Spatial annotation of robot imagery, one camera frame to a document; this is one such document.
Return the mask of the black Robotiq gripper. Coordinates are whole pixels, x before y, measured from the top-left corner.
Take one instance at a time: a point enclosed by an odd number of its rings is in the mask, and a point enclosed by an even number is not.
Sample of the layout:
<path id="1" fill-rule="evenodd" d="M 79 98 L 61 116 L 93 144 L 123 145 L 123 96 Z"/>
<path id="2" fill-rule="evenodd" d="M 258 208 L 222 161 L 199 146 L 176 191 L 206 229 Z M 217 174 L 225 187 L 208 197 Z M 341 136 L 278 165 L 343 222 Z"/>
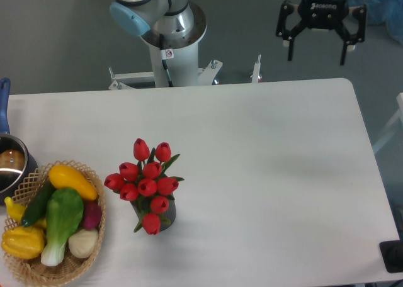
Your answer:
<path id="1" fill-rule="evenodd" d="M 288 30 L 287 18 L 295 11 L 299 13 L 301 20 Z M 348 13 L 358 22 L 358 29 L 354 34 L 351 34 L 343 23 Z M 286 0 L 280 6 L 275 33 L 277 37 L 281 37 L 288 43 L 288 61 L 292 61 L 294 41 L 306 28 L 335 29 L 343 40 L 340 65 L 344 65 L 348 47 L 365 41 L 366 22 L 367 6 L 365 4 L 348 8 L 347 0 L 301 0 L 299 4 Z"/>

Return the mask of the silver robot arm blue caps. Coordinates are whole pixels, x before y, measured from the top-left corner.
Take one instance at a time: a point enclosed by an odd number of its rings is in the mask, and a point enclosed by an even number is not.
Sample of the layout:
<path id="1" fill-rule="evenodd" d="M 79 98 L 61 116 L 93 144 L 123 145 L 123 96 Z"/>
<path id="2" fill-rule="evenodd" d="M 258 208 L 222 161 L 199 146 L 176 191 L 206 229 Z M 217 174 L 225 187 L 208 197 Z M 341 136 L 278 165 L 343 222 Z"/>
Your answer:
<path id="1" fill-rule="evenodd" d="M 115 22 L 135 37 L 151 31 L 158 37 L 164 36 L 164 18 L 190 12 L 189 0 L 114 0 L 110 6 Z M 292 60 L 294 41 L 306 28 L 334 30 L 343 41 L 343 65 L 348 47 L 365 40 L 366 17 L 366 5 L 348 6 L 348 0 L 301 0 L 299 4 L 284 1 L 275 34 L 288 43 L 288 60 Z"/>

